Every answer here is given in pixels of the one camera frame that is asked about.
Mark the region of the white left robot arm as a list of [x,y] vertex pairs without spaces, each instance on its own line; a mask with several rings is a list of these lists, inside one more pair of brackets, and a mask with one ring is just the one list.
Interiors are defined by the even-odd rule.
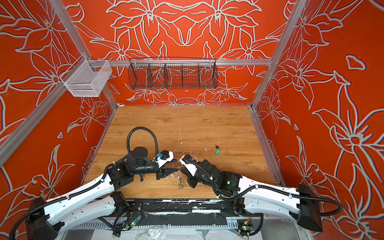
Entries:
[[135,148],[84,186],[47,201],[33,201],[32,214],[26,218],[27,238],[54,240],[79,224],[127,211],[127,200],[119,189],[132,183],[136,175],[165,178],[177,171],[166,164],[175,162],[173,152],[164,150],[150,160],[146,148]]

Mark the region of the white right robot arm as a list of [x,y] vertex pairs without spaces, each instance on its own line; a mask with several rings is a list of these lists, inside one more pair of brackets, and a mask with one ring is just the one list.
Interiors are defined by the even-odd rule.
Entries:
[[180,162],[192,188],[203,184],[212,187],[219,199],[240,204],[246,213],[293,218],[300,227],[313,232],[323,231],[320,202],[305,185],[287,188],[261,183],[221,171],[207,160],[198,162],[190,156],[184,156]]

